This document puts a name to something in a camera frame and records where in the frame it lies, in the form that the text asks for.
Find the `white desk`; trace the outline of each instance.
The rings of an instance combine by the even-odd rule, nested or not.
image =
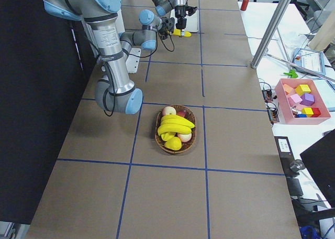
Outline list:
[[[249,3],[247,10],[241,11],[245,31],[247,33],[251,53],[253,55],[261,42],[261,38],[265,33],[276,6],[277,4],[272,3]],[[290,58],[293,57],[293,51],[295,48],[304,47],[308,42],[304,34],[310,33],[310,30],[293,4],[289,4],[278,29]],[[277,32],[274,34],[272,39],[273,40],[271,40],[268,47],[269,53],[287,60],[283,45]],[[287,78],[287,76],[283,75],[283,73],[288,72],[288,70],[289,68],[286,64],[280,63],[270,57],[263,57],[257,68],[257,74],[260,79],[263,79],[265,82],[270,84],[272,88],[274,88],[278,84],[280,78]],[[329,77],[335,77],[335,72],[332,68],[326,68],[326,74]],[[272,129],[273,135],[287,136],[290,141],[294,157],[296,159],[300,159],[300,153],[318,141],[322,137],[323,132],[335,128],[335,112],[331,112],[331,116],[332,118],[319,125],[274,124]],[[307,169],[303,170],[303,173],[301,173],[297,178],[300,181],[301,188],[304,193],[303,198],[318,200],[317,194],[320,195],[321,198],[324,198],[312,180],[312,177],[308,173]]]

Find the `brown basket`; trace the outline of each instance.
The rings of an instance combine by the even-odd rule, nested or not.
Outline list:
[[[156,140],[157,144],[160,146],[160,148],[162,148],[167,153],[169,153],[169,154],[181,154],[181,153],[184,153],[187,150],[189,150],[192,147],[192,145],[194,144],[194,142],[195,142],[195,139],[196,139],[195,116],[194,116],[193,112],[189,108],[187,108],[187,107],[185,107],[183,105],[170,105],[170,106],[172,106],[173,108],[175,108],[177,112],[178,111],[182,111],[182,110],[186,110],[187,111],[187,118],[186,119],[189,120],[189,121],[191,121],[195,125],[195,127],[192,128],[192,138],[188,142],[182,143],[182,148],[180,150],[178,150],[178,151],[174,151],[174,150],[170,150],[170,149],[166,148],[164,146],[165,141],[163,141],[161,139],[161,137],[158,136],[158,134],[157,134],[157,130],[158,130],[158,127],[161,125],[161,118],[162,118],[162,111],[159,111],[158,116],[157,116],[157,120],[156,120],[155,140]]]

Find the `yellow banana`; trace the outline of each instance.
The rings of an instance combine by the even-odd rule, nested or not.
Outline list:
[[[176,136],[176,133],[174,133],[174,132],[166,132],[166,133],[162,133],[161,138],[164,141],[168,141],[169,139],[173,138],[174,136]]]
[[[190,134],[192,131],[189,127],[185,125],[179,125],[179,124],[164,124],[158,127],[157,133],[159,136],[161,136],[162,133],[166,133],[166,132]]]
[[[188,121],[187,119],[179,119],[179,118],[168,118],[168,119],[165,119],[161,122],[161,125],[164,125],[164,124],[180,124],[180,125],[185,125],[189,128],[194,128],[194,124],[191,122],[191,121]]]
[[[166,123],[175,123],[175,124],[181,124],[181,125],[185,125],[185,126],[188,126],[189,128],[194,128],[194,124],[185,119],[184,117],[180,117],[178,115],[166,115],[166,116],[163,116],[161,118],[161,124],[164,122],[164,121],[167,121],[169,120],[169,122],[166,122]]]

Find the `black monitor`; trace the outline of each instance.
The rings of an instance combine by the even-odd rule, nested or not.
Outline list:
[[[322,194],[335,208],[335,130],[307,148],[300,156]]]

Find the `table surface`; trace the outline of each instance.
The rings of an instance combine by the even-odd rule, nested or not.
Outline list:
[[[94,71],[28,239],[300,238],[237,2],[188,3],[200,32],[175,37],[173,53],[159,44],[130,75],[144,93],[138,114],[106,117]],[[122,0],[126,29],[141,28],[145,8]],[[197,118],[197,142],[180,156],[153,138],[170,104]]]

